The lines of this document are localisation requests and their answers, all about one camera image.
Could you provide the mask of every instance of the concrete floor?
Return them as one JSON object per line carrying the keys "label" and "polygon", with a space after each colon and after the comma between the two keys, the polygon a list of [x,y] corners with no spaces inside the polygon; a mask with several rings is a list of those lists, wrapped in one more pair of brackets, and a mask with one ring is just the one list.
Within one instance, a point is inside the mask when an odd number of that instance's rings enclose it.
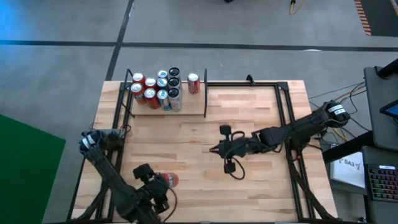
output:
{"label": "concrete floor", "polygon": [[[354,1],[307,0],[294,16],[289,16],[289,2],[136,0],[124,41],[398,47],[396,38],[364,33]],[[0,40],[116,42],[127,3],[1,1]],[[114,47],[47,44],[0,45],[0,114],[67,140],[45,223],[67,217],[82,160],[77,142],[93,121],[114,52]],[[210,80],[242,80],[249,73],[257,80],[305,80],[311,97],[361,82],[364,67],[385,65],[397,57],[397,52],[122,47],[111,75],[112,80],[122,80],[127,68],[155,73],[176,66],[198,74],[208,68]],[[320,105],[346,91],[312,102]],[[370,128],[366,95],[356,96],[354,102],[359,109],[354,118]],[[345,107],[353,110],[348,102]],[[355,135],[364,132],[354,123],[347,129]],[[339,217],[354,221],[364,216],[360,195],[339,190],[333,195]]]}

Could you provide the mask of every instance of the wooden table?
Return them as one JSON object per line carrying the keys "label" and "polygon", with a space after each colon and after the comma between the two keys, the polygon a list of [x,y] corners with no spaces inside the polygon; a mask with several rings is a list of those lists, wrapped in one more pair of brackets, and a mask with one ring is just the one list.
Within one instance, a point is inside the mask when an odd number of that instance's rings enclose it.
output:
{"label": "wooden table", "polygon": [[[304,82],[288,83],[296,119],[311,113]],[[104,83],[94,128],[112,127],[119,84]],[[208,152],[222,139],[219,133],[221,124],[229,124],[233,131],[242,130],[247,134],[261,128],[280,126],[273,88],[209,87],[206,118],[136,116],[130,118],[129,124],[132,130],[127,134],[121,168],[126,182],[135,187],[142,185],[141,181],[134,179],[132,170],[143,163],[149,163],[156,172],[174,172],[180,177],[175,188],[177,210],[168,222],[297,221],[285,150],[280,154],[269,152],[238,158],[246,170],[246,178],[241,181],[224,174],[223,160],[219,155]],[[337,216],[321,151],[308,147],[303,156],[311,190],[328,212]],[[101,177],[86,162],[72,218],[84,212],[98,193],[100,184]],[[302,192],[300,196],[304,214],[307,214]],[[173,207],[171,192],[168,198]],[[124,220],[115,211],[113,221]]]}

